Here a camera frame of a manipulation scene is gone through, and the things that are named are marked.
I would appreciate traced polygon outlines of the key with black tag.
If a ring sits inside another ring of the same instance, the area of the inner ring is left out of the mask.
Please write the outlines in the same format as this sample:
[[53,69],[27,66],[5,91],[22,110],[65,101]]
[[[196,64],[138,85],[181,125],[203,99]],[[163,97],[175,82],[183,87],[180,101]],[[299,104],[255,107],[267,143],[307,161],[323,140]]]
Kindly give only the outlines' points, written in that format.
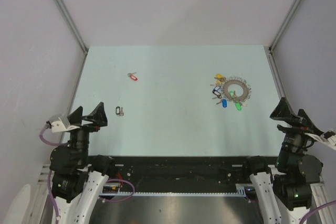
[[115,109],[115,113],[117,116],[124,116],[123,107],[117,106]]

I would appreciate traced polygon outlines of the large metal keyring disc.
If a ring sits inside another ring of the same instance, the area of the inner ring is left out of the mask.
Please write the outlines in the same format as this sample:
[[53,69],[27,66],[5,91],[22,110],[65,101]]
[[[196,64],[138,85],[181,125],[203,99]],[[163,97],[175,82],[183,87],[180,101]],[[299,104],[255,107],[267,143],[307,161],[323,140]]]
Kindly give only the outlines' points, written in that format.
[[229,77],[222,84],[222,94],[229,101],[243,103],[250,99],[251,87],[241,77]]

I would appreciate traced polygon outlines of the key with blue tag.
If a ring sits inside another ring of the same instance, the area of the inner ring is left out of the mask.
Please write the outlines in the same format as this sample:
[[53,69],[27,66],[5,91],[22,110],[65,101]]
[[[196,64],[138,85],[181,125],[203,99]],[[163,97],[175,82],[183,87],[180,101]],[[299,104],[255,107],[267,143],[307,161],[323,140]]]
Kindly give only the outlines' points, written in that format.
[[226,99],[220,99],[220,101],[216,102],[216,105],[221,105],[223,108],[227,108],[227,100]]

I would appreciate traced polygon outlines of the key with yellow tag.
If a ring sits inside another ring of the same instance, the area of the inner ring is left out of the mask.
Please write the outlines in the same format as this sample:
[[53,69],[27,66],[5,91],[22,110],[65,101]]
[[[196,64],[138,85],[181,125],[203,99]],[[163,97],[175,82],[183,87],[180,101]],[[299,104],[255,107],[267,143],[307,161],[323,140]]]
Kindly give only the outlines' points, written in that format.
[[217,83],[224,83],[226,81],[226,78],[222,76],[221,74],[217,74],[214,79]]

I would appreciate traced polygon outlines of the key with green tag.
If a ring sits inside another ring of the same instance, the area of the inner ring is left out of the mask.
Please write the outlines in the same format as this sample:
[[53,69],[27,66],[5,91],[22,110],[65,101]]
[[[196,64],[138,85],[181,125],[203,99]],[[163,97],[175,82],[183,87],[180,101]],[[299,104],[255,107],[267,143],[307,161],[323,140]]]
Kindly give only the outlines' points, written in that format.
[[229,91],[229,94],[231,96],[231,99],[238,111],[242,110],[242,107],[247,106],[246,104],[243,104],[242,102],[238,101],[237,98],[238,96],[236,95],[235,91]]

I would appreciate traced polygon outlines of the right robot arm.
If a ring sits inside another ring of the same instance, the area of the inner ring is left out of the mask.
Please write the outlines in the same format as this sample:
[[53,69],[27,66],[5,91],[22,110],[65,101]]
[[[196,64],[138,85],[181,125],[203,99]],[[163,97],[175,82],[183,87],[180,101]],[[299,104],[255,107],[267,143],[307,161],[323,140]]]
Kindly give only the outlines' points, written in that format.
[[312,205],[311,185],[320,182],[323,163],[308,148],[314,136],[323,134],[303,109],[292,110],[287,98],[282,97],[270,118],[283,121],[277,125],[285,137],[275,163],[273,174],[265,157],[253,156],[244,161],[243,179],[252,183],[264,223],[304,223],[299,214],[307,214]]

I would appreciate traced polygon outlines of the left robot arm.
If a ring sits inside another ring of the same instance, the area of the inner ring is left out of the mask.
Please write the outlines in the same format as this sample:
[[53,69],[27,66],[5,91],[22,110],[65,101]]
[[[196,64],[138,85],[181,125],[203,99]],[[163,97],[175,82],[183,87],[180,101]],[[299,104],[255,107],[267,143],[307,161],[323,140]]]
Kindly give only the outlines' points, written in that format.
[[112,157],[89,159],[90,134],[108,125],[104,103],[98,103],[88,115],[79,106],[68,116],[53,116],[47,125],[54,133],[70,134],[68,142],[58,145],[50,155],[55,222],[88,223],[104,184],[117,174]]

